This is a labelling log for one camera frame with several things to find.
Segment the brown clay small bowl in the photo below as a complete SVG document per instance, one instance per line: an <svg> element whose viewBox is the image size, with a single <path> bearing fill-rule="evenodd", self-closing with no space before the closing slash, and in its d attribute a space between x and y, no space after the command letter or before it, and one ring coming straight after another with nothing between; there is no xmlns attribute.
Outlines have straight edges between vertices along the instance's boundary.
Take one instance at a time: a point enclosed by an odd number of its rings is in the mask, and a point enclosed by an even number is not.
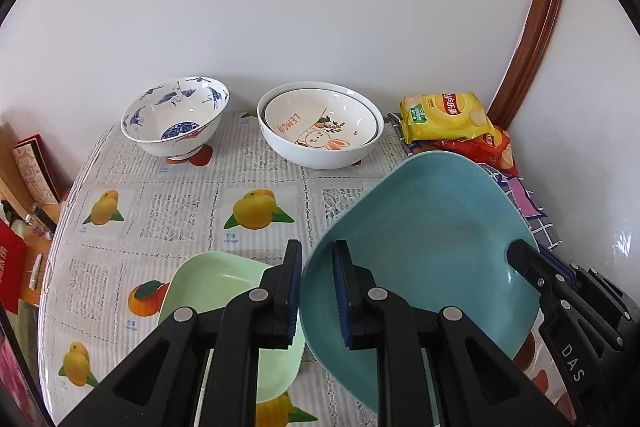
<svg viewBox="0 0 640 427"><path fill-rule="evenodd" d="M522 372L526 372L529 366L533 364L536 355L536 343L535 337L532 332L529 332L526 336L521 348L518 349L512 362Z"/></svg>

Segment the white stick on cabinet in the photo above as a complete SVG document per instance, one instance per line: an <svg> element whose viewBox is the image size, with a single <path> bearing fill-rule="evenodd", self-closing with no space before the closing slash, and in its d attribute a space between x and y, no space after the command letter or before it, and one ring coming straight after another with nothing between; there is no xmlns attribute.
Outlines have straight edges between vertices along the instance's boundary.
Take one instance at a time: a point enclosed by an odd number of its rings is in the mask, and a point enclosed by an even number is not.
<svg viewBox="0 0 640 427"><path fill-rule="evenodd" d="M28 288L31 291L34 291L37 288L42 258L43 254L36 254L34 263L32 264L32 271L30 271L28 281Z"/></svg>

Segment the grey checked cloth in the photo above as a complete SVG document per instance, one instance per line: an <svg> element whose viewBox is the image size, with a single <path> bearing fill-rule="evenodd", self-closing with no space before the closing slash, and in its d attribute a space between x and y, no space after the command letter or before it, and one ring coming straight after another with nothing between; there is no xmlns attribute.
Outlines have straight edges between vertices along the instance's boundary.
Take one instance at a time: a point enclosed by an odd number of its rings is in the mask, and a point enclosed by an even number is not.
<svg viewBox="0 0 640 427"><path fill-rule="evenodd" d="M392 128L398 136L400 145L404 148L408 156L431 152L431 150L441 150L440 148L432 145L432 141L406 142L402 136L401 119L399 114L388 113L385 120L392 125ZM482 167L501 187L503 193L508 196L508 199L510 199L516 210L518 210L524 221L527 223L529 231L532 232L536 241L541 246L549 249L549 251L553 251L554 248L561 244L560 236L555 230L555 226L551 219L544 211L544 206L539 204L534 192L529 190L520 174L513 176L513 174L501 172L494 167L483 164L482 162L477 165L480 165L480 167Z"/></svg>

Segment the teal square plate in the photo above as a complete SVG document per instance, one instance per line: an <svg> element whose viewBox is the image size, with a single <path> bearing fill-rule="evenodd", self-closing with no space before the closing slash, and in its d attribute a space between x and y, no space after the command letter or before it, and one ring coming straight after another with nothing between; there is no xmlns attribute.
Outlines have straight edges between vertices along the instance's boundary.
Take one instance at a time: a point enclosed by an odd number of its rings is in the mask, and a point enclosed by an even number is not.
<svg viewBox="0 0 640 427"><path fill-rule="evenodd" d="M350 351L341 334L332 246L411 306L460 308L514 357L538 313L538 294L506 260L517 239L536 243L521 213L479 165L454 153L413 156L342 213L309 257L299 317L320 364L358 401L378 407L374 351Z"/></svg>

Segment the red chips bag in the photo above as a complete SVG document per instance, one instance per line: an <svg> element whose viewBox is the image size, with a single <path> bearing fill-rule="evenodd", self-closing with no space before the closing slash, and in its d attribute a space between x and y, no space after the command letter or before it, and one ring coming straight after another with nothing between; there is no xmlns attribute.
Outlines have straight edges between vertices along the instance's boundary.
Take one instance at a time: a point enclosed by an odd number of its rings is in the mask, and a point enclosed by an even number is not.
<svg viewBox="0 0 640 427"><path fill-rule="evenodd" d="M501 172L518 175L510 134L499 126L495 127L494 132L482 134L474 139L438 140L432 141L431 144L441 150L460 154L477 164L482 162Z"/></svg>

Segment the wooden side cabinet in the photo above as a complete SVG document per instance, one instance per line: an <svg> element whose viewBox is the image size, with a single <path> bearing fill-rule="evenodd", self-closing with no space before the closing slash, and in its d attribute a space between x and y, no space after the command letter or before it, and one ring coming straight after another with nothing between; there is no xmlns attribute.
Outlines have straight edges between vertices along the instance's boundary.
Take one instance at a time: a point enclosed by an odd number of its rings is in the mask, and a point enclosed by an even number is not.
<svg viewBox="0 0 640 427"><path fill-rule="evenodd" d="M70 187L62 182L62 178L58 175L58 169L47 147L43 144L60 191L61 202L55 205L39 205L32 195L30 195L27 187L18 171L14 157L12 155L13 147L21 140L15 138L15 133L11 127L2 122L1 124L1 199L14 213L17 218L25 222L26 230L24 231L24 242L27 246L27 253L24 264L24 272L21 283L20 299L28 305L38 307L43 286L44 269L46 269L47 261L52 246L53 234L60 219L63 202L70 193ZM30 271L34 263L36 254L43 254L39 280L37 288L31 291L28 288Z"/></svg>

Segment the patterned brown book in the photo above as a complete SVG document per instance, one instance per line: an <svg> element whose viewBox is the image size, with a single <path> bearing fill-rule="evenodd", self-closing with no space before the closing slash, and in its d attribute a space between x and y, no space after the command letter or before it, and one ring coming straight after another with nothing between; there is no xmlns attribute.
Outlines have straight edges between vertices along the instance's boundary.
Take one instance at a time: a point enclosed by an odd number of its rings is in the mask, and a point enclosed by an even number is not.
<svg viewBox="0 0 640 427"><path fill-rule="evenodd" d="M12 155L27 190L37 204L55 205L61 202L58 184L39 134L18 141Z"/></svg>

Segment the large white outer bowl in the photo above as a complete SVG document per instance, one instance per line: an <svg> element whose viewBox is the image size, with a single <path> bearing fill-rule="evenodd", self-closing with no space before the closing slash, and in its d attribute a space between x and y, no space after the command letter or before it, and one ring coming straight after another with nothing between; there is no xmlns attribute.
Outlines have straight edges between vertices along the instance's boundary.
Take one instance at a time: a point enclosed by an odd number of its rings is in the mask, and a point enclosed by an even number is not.
<svg viewBox="0 0 640 427"><path fill-rule="evenodd" d="M262 136L295 165L334 170L365 158L384 130L380 110L334 83L301 81L268 91L257 104Z"/></svg>

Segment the blue pattern footed bowl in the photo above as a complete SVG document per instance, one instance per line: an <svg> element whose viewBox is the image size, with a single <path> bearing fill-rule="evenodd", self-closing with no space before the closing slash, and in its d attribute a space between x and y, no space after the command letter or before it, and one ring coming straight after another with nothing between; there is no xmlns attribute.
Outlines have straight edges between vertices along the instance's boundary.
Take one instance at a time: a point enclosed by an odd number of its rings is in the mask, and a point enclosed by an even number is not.
<svg viewBox="0 0 640 427"><path fill-rule="evenodd" d="M135 98L120 118L120 130L145 153L185 160L214 135L229 101L229 89L217 79L178 78Z"/></svg>

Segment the green square plate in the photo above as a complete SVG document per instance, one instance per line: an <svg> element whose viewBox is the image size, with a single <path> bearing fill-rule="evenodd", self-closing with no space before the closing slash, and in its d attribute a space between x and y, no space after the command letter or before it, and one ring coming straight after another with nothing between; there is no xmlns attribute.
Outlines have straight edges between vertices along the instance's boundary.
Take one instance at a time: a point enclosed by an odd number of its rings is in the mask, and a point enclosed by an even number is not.
<svg viewBox="0 0 640 427"><path fill-rule="evenodd" d="M202 313L224 307L232 298L257 287L269 265L257 260L212 251L181 265L172 277L157 324L177 308ZM288 350L260 350L257 402L279 398L294 383L305 349L302 326L296 326Z"/></svg>

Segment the brown wooden door frame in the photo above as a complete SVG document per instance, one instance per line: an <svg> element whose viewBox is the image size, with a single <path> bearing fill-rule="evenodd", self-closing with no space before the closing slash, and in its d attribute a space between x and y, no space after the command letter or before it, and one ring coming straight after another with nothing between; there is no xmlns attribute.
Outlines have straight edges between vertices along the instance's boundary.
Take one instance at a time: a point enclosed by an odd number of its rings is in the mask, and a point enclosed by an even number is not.
<svg viewBox="0 0 640 427"><path fill-rule="evenodd" d="M530 2L520 40L488 110L489 119L502 129L510 126L533 86L562 4L563 0Z"/></svg>

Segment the fruit print tablecloth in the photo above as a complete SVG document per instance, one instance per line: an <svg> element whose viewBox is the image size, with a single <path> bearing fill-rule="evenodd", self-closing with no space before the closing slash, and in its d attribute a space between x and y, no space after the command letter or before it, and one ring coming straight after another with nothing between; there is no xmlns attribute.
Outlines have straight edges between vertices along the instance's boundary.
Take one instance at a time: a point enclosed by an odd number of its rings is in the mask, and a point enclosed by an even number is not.
<svg viewBox="0 0 640 427"><path fill-rule="evenodd" d="M359 164L309 170L280 158L255 117L224 116L204 166L170 165L119 130L103 135L80 170L62 212L40 299L38 366L55 421L88 395L61 374L73 347L103 377L160 321L163 291L134 299L139 286L165 287L180 265L224 251L274 265L289 239L311 251L356 200L406 159L387 126Z"/></svg>

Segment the yellow chips bag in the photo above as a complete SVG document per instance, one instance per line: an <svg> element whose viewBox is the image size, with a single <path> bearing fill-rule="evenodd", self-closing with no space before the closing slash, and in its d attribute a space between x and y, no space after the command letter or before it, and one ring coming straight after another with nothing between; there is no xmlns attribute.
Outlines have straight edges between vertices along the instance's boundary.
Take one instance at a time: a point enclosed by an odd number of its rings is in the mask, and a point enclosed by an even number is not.
<svg viewBox="0 0 640 427"><path fill-rule="evenodd" d="M473 92L405 96L400 102L402 136L416 141L472 140L496 135Z"/></svg>

